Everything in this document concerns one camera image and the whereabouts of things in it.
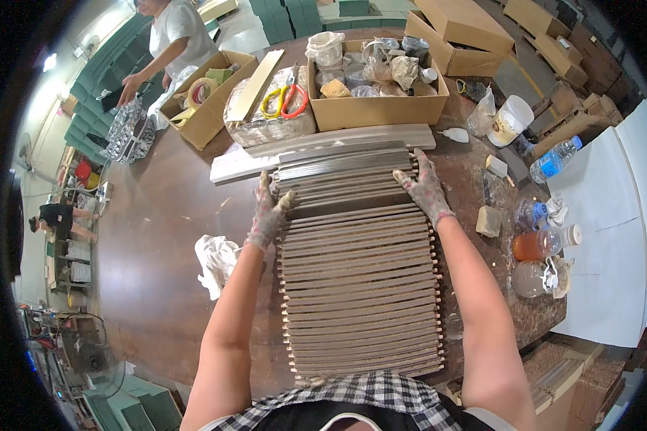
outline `wooden workbench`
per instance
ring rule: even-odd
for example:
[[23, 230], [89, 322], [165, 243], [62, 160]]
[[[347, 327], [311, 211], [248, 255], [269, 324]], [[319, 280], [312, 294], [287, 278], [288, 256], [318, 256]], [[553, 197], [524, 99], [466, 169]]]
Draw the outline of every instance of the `wooden workbench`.
[[[345, 30], [350, 40], [402, 37], [402, 33], [402, 29]], [[268, 49], [285, 48], [281, 64], [290, 65], [306, 60], [306, 42], [303, 38]], [[263, 53], [255, 54], [263, 58]], [[462, 125], [474, 108], [474, 103], [453, 94], [454, 82], [446, 81], [451, 97], [439, 130]], [[215, 306], [197, 280], [201, 267], [192, 252], [194, 244], [207, 234], [224, 235], [242, 244], [254, 214], [254, 189], [259, 179], [218, 187], [210, 181], [213, 158], [232, 143], [222, 130], [198, 152], [174, 130], [159, 133], [145, 159], [110, 168], [114, 197], [99, 221], [98, 262], [105, 270], [98, 274], [98, 291], [116, 356], [186, 385], [194, 383], [199, 347]], [[544, 200], [548, 197], [546, 190], [531, 184], [518, 191], [507, 181], [490, 179], [492, 204], [504, 213], [501, 235], [488, 239], [474, 232], [477, 210], [484, 204], [481, 169], [487, 155], [494, 153], [491, 144], [459, 144], [437, 136], [437, 149], [430, 157], [459, 222], [486, 262], [496, 263], [492, 269], [510, 306], [518, 346], [523, 347], [561, 322], [566, 299], [518, 298], [506, 288], [513, 269], [509, 243], [514, 232], [509, 216], [521, 197]], [[278, 293], [273, 246], [264, 261], [266, 270], [257, 290], [250, 343], [254, 399], [294, 386], [283, 343], [283, 297]], [[426, 378], [432, 384], [462, 375], [462, 322], [455, 295], [451, 295], [449, 274], [445, 280], [441, 314], [447, 363], [444, 370]]]

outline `pink dots glove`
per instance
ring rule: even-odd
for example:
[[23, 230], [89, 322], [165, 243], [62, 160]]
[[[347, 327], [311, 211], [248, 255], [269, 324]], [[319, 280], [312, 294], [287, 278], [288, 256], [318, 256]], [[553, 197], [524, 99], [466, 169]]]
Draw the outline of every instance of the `pink dots glove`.
[[265, 170], [261, 173], [261, 181], [255, 191], [257, 213], [254, 215], [252, 229], [247, 235], [247, 239], [244, 240], [244, 244], [254, 244], [266, 252], [268, 245], [273, 242], [281, 224], [285, 221], [285, 214], [293, 204], [294, 192], [290, 190], [274, 206], [273, 196], [268, 187], [268, 174]]
[[413, 201], [429, 217], [436, 228], [439, 220], [446, 216], [455, 216], [446, 202], [446, 195], [441, 188], [439, 177], [434, 171], [433, 163], [426, 158], [424, 151], [415, 148], [414, 155], [419, 161], [419, 181], [413, 181], [401, 170], [393, 171], [393, 178], [410, 194]]

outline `red scissors handle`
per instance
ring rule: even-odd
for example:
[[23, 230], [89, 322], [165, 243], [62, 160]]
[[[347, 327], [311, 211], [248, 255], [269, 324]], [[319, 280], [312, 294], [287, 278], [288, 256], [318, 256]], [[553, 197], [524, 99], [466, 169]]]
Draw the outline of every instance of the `red scissors handle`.
[[[286, 108], [290, 105], [290, 100], [293, 98], [295, 93], [300, 93], [302, 94], [302, 105], [297, 108], [296, 111], [294, 111], [291, 114], [288, 114], [285, 110]], [[290, 89], [288, 90], [288, 95], [285, 98], [285, 102], [283, 103], [283, 109], [281, 111], [281, 116], [285, 119], [291, 119], [294, 118], [295, 116], [298, 116], [304, 112], [304, 109], [307, 108], [307, 103], [309, 103], [309, 96], [307, 95], [307, 92], [302, 89], [300, 84], [292, 84], [290, 86]]]

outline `scissors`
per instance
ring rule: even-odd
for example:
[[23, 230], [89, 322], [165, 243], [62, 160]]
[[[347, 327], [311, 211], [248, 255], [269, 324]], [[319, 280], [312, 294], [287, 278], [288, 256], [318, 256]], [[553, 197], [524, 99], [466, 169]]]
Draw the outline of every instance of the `scissors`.
[[[297, 83], [298, 72], [299, 68], [297, 67], [297, 62], [295, 61], [294, 66], [290, 69], [288, 78], [285, 80], [285, 85], [283, 87], [276, 88], [274, 91], [269, 93], [266, 98], [264, 98], [263, 102], [261, 102], [261, 113], [263, 114], [264, 118], [274, 119], [278, 116], [282, 116], [285, 119], [291, 119], [304, 112], [304, 109], [307, 107], [307, 103], [309, 103], [309, 96], [307, 95], [307, 92], [302, 89], [301, 85]], [[297, 110], [293, 113], [288, 114], [287, 109], [290, 105], [290, 100], [292, 100], [296, 92], [302, 94], [302, 106], [297, 108]], [[276, 112], [270, 114], [268, 113], [266, 108], [268, 106], [268, 101], [272, 97], [278, 97], [278, 109], [276, 110]]]

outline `plaid shirt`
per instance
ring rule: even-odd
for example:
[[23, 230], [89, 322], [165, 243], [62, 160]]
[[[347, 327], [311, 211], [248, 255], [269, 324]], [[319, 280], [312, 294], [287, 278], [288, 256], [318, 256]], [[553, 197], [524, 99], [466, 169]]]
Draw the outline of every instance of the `plaid shirt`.
[[312, 379], [305, 383], [309, 384], [307, 388], [291, 389], [275, 397], [264, 398], [244, 412], [225, 418], [213, 429], [252, 430], [268, 413], [279, 407], [327, 400], [373, 405], [406, 413], [413, 418], [422, 431], [462, 430], [441, 405], [439, 395], [434, 388], [390, 371]]

